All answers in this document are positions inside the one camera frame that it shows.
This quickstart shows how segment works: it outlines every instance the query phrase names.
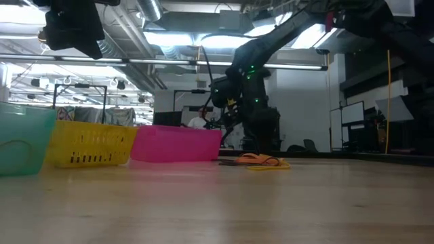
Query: person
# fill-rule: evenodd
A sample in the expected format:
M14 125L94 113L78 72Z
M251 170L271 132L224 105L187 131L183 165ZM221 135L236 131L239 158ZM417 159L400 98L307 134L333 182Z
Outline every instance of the person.
M199 116L192 118L190 120L188 127L195 128L195 129L205 129L203 127L206 124L205 119L203 119L205 116L206 116L206 108L201 107L199 109Z

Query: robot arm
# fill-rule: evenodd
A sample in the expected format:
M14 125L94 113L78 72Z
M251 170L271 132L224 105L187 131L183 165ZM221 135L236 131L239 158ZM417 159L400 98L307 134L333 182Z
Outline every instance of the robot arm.
M211 84L214 106L228 108L220 122L227 131L243 123L258 143L257 153L269 150L267 145L271 144L279 119L277 110L268 107L263 80L267 72L262 67L277 50L313 24L325 24L328 30L344 28L355 35L373 38L422 74L432 77L434 44L394 22L384 0L311 0L270 33L239 47L226 70L227 79Z

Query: table surface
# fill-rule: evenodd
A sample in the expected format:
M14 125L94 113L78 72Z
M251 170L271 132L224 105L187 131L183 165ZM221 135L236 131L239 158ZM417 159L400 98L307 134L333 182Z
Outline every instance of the table surface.
M434 243L434 169L288 159L0 178L0 243Z

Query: ductwork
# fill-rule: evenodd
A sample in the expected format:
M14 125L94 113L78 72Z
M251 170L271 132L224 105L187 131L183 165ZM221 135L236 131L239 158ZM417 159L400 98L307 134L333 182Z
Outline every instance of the ductwork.
M163 7L159 0L137 0L138 9L147 21L157 21L163 16Z
M115 42L106 35L106 38L102 41L98 41L98 46L101 49L104 58L125 58L125 54L121 51ZM123 72L128 79L140 90L146 92L153 92L155 89L154 83L146 75L144 75L140 70L133 64L127 64L124 67L114 67L119 72Z

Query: ceiling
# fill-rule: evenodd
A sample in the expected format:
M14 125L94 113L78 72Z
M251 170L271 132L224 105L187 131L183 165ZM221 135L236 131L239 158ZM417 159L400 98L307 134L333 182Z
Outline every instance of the ceiling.
M21 0L11 2L21 2L22 7L15 5L6 5L0 7L0 53L2 54L43 54L54 56L84 56L75 49L64 49L52 51L46 45L42 45L36 35L38 31L45 26L46 9L36 9L26 6ZM216 32L216 26L222 26L222 14L228 14L225 18L240 19L239 28L236 30L239 34L256 35L261 34L264 29L254 28L252 19L261 10L273 7L270 11L272 21L276 24L284 18L289 18L293 11L297 10L302 1L279 0L279 1L257 1L257 0L228 0L225 3L219 3L215 0L161 0L164 9L162 19L155 23L147 23L143 27L143 21L140 17L137 7L137 0L123 0L118 7L104 6L96 4L101 23L103 25L106 41L110 43L117 51L116 58L181 58L197 59L198 49L192 47L192 44L198 44L200 38L209 33ZM290 63L306 65L323 65L324 57L316 53L314 49L299 48L295 46L311 47L320 40L324 33L314 33L320 35L316 41L313 41L312 35L299 37L298 45L296 41L287 44L283 49L276 52L269 63ZM231 62L236 43L242 43L238 39L217 39L213 43L206 44L204 40L202 45L206 46L210 61ZM319 46L319 48L329 49L332 53L354 52L365 47L369 47L372 42L369 39L356 37L346 31L334 31ZM204 60L203 54L199 54L200 60ZM161 89L195 89L197 88L196 80L208 81L208 70L206 68L197 69L194 66L148 66L145 64L128 66L127 68L110 67L110 66L86 66L85 63L76 63L75 66L45 64L44 62L33 63L15 63L9 64L13 72L12 83L12 100L29 101L25 93L35 92L37 94L53 92L52 87L55 83L89 83L98 85L107 85L109 95L109 104L136 104L138 94L146 97L143 109L152 107L152 95ZM221 77L224 74L224 67L212 67L214 77ZM31 85L32 79L43 80L47 85L34 87ZM117 89L116 83L125 81L125 89ZM88 92L89 94L97 93L96 90ZM52 99L49 95L38 95L38 101L49 102ZM61 102L70 102L71 95L60 98ZM91 104L99 104L101 97L92 97L87 101Z

